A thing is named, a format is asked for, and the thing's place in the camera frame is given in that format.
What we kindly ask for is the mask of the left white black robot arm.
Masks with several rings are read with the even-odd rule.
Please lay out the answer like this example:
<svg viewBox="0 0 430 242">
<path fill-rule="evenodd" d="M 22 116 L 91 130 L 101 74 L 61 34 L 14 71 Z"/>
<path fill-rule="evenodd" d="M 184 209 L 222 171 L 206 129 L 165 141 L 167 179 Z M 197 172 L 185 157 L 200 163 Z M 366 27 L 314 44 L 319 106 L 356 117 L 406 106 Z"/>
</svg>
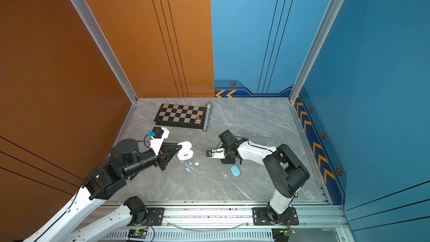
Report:
<svg viewBox="0 0 430 242">
<path fill-rule="evenodd" d="M 73 198 L 43 227 L 29 236 L 28 242 L 97 242 L 105 235 L 129 224 L 151 225 L 147 206 L 130 197 L 110 214 L 79 229 L 89 214 L 102 206 L 127 182 L 152 166 L 165 170 L 182 144 L 152 140 L 151 147 L 139 151 L 138 141 L 128 138 L 111 149 L 110 156 L 82 182 Z"/>
</svg>

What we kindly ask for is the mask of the aluminium corner post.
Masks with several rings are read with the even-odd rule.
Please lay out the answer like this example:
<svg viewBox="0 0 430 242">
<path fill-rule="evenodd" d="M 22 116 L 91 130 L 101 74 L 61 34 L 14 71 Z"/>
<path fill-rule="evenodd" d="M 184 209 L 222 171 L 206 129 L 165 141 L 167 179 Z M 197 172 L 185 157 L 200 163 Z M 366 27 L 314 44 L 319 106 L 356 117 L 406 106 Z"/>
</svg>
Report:
<svg viewBox="0 0 430 242">
<path fill-rule="evenodd" d="M 116 79 L 126 93 L 127 97 L 134 105 L 138 101 L 138 96 L 135 93 L 127 75 L 125 74 L 122 66 L 120 65 L 114 51 L 112 50 L 112 47 L 110 46 L 107 38 L 105 37 L 88 3 L 86 2 L 86 0 L 70 1 L 73 4 L 78 15 L 80 16 L 82 22 L 85 24 L 98 49 L 107 61 Z"/>
<path fill-rule="evenodd" d="M 319 52 L 329 34 L 329 31 L 343 5 L 344 0 L 330 0 L 327 9 L 322 17 L 321 23 L 315 34 L 315 37 L 311 43 L 310 49 L 305 57 L 299 74 L 296 78 L 295 84 L 292 88 L 289 101 L 290 104 L 294 104 L 300 91 L 302 90 L 304 83 L 314 65 Z"/>
</svg>

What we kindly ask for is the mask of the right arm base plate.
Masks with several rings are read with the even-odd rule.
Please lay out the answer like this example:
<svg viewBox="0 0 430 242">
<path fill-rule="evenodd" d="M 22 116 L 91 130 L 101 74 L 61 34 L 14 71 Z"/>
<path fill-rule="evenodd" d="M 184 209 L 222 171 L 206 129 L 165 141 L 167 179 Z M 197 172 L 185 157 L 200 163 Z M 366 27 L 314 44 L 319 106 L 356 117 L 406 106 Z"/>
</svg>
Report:
<svg viewBox="0 0 430 242">
<path fill-rule="evenodd" d="M 288 225 L 288 226 L 298 226 L 299 218 L 294 207 L 287 208 L 284 213 L 277 214 L 271 208 L 254 207 L 253 221 L 256 226 L 263 225 Z"/>
</svg>

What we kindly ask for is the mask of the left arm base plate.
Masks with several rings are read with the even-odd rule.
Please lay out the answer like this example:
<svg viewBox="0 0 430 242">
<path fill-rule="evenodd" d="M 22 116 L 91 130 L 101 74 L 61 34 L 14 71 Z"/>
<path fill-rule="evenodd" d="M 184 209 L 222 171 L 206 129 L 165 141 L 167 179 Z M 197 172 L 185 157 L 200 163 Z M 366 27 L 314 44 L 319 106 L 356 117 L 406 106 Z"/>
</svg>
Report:
<svg viewBox="0 0 430 242">
<path fill-rule="evenodd" d="M 164 212 L 163 207 L 146 208 L 137 212 L 137 215 L 132 219 L 132 224 L 135 226 L 161 226 Z"/>
</svg>

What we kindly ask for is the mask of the black white chessboard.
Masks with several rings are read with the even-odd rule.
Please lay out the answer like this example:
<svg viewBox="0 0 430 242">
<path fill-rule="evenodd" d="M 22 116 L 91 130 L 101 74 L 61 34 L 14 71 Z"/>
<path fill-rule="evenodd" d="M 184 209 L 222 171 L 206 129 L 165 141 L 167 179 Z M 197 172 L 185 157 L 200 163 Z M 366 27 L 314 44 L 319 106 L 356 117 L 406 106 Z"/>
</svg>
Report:
<svg viewBox="0 0 430 242">
<path fill-rule="evenodd" d="M 161 104 L 154 119 L 156 125 L 202 129 L 206 107 L 179 104 Z M 201 122 L 196 123 L 196 116 L 201 116 Z"/>
</svg>

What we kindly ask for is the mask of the white earbud case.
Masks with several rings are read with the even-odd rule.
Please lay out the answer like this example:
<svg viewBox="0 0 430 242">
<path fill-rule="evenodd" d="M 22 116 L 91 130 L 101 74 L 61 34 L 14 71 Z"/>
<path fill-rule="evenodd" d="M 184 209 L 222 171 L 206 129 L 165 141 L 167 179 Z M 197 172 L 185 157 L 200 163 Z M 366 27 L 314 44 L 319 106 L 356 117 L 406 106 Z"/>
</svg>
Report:
<svg viewBox="0 0 430 242">
<path fill-rule="evenodd" d="M 177 157 L 180 161 L 186 161 L 193 157 L 194 152 L 191 149 L 192 148 L 191 142 L 184 141 L 184 142 L 178 143 L 178 145 L 181 145 L 181 149 L 177 153 Z"/>
</svg>

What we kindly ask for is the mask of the aluminium front rail frame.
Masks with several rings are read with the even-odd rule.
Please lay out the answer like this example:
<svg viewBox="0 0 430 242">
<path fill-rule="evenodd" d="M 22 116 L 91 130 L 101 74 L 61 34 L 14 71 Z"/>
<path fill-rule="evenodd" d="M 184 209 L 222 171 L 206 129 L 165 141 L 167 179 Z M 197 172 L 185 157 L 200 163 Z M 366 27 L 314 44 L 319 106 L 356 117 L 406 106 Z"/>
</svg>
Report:
<svg viewBox="0 0 430 242">
<path fill-rule="evenodd" d="M 253 221 L 254 207 L 263 203 L 152 203 L 165 209 L 161 226 L 129 224 L 105 235 L 100 242 L 273 242 L 272 229 L 296 231 L 289 242 L 353 242 L 352 231 L 339 206 L 294 202 L 298 226 L 263 225 Z M 129 229 L 146 229 L 147 238 L 129 240 Z"/>
</svg>

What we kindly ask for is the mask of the right circuit board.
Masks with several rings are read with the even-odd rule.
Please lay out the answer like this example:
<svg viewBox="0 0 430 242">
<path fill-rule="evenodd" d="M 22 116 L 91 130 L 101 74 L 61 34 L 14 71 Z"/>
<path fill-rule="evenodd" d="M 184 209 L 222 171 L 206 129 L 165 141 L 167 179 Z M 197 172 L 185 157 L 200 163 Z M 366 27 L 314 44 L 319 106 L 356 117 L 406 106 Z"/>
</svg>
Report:
<svg viewBox="0 0 430 242">
<path fill-rule="evenodd" d="M 272 229 L 272 238 L 274 242 L 288 242 L 290 237 L 295 234 L 296 231 L 293 228 Z"/>
</svg>

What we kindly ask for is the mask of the right aluminium corner post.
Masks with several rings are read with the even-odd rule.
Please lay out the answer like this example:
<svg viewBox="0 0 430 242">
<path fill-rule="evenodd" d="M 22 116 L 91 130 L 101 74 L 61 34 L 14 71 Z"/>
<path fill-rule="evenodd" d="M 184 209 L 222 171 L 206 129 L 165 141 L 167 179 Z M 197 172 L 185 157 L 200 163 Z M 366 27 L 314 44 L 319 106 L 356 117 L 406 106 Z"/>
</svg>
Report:
<svg viewBox="0 0 430 242">
<path fill-rule="evenodd" d="M 295 84 L 292 88 L 289 101 L 290 104 L 294 104 L 300 91 L 302 90 L 304 83 L 314 65 L 319 52 L 329 34 L 329 31 L 343 5 L 344 0 L 330 0 L 327 9 L 322 17 L 321 23 L 315 34 L 315 37 L 311 43 L 310 49 L 305 57 L 299 74 L 296 78 Z"/>
</svg>

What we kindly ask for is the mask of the blue earbud case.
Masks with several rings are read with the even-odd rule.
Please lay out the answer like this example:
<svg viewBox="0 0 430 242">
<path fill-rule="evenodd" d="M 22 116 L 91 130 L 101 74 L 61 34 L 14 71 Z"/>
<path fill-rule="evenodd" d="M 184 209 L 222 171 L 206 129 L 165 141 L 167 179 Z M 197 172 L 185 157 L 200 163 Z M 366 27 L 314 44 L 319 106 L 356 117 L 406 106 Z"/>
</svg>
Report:
<svg viewBox="0 0 430 242">
<path fill-rule="evenodd" d="M 239 177 L 241 174 L 241 171 L 237 165 L 232 165 L 230 170 L 234 177 Z"/>
</svg>

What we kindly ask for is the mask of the left aluminium corner post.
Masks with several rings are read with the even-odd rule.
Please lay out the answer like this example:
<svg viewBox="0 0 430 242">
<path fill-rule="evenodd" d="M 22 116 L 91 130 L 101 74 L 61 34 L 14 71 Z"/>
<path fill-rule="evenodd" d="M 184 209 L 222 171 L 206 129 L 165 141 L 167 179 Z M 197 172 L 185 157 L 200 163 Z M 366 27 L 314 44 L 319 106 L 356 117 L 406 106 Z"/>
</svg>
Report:
<svg viewBox="0 0 430 242">
<path fill-rule="evenodd" d="M 126 93 L 127 97 L 134 105 L 138 101 L 138 96 L 135 93 L 127 75 L 125 74 L 122 66 L 120 65 L 114 51 L 112 50 L 112 47 L 110 46 L 107 38 L 105 37 L 88 3 L 86 2 L 86 0 L 70 1 L 73 4 L 78 15 L 80 16 L 82 22 L 85 24 L 98 49 L 107 61 L 116 79 Z"/>
</svg>

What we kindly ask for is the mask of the left green circuit board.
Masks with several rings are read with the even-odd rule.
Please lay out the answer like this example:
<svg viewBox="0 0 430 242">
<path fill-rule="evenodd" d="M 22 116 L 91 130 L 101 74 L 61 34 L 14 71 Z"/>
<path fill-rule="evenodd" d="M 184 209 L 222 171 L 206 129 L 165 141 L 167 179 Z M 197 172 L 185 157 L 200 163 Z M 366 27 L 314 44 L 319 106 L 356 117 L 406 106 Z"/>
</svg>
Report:
<svg viewBox="0 0 430 242">
<path fill-rule="evenodd" d="M 129 240 L 143 239 L 147 238 L 148 231 L 146 229 L 129 229 L 127 238 Z"/>
</svg>

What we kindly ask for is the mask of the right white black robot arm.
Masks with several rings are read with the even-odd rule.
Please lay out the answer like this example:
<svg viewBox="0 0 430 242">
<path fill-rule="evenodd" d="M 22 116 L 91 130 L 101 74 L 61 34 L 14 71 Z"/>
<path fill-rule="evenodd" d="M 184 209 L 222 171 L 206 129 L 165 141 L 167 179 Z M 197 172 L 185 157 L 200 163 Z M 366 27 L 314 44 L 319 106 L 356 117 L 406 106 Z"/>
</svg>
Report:
<svg viewBox="0 0 430 242">
<path fill-rule="evenodd" d="M 220 159 L 222 164 L 249 160 L 265 166 L 275 192 L 265 209 L 253 209 L 255 225 L 299 225 L 298 214 L 292 206 L 298 191 L 310 179 L 310 173 L 292 149 L 281 144 L 277 147 L 256 145 L 248 138 L 221 133 L 220 148 L 207 151 L 208 158 Z"/>
</svg>

